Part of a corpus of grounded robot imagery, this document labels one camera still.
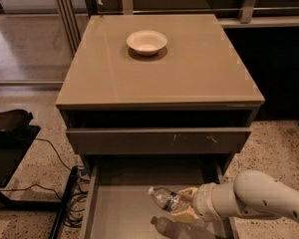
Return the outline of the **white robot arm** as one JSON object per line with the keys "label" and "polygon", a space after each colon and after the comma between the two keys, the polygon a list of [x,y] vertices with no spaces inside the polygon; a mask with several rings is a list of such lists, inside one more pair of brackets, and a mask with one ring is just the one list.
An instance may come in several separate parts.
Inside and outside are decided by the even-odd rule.
{"label": "white robot arm", "polygon": [[299,224],[299,191],[258,170],[245,170],[232,182],[202,184],[178,193],[189,206],[172,212],[175,221],[195,224],[229,217],[289,218]]}

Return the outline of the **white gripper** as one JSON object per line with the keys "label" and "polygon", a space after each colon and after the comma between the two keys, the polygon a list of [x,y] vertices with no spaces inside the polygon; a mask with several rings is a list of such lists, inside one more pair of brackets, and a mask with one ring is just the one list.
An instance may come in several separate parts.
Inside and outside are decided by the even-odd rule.
{"label": "white gripper", "polygon": [[182,199],[188,202],[192,201],[193,208],[191,206],[188,206],[181,210],[172,211],[170,213],[172,218],[176,222],[190,224],[196,223],[199,220],[199,217],[206,222],[220,220],[221,217],[216,212],[216,209],[212,202],[212,190],[215,186],[216,184],[214,182],[211,182],[202,184],[198,188],[188,187],[186,189],[180,190],[177,194],[180,195]]}

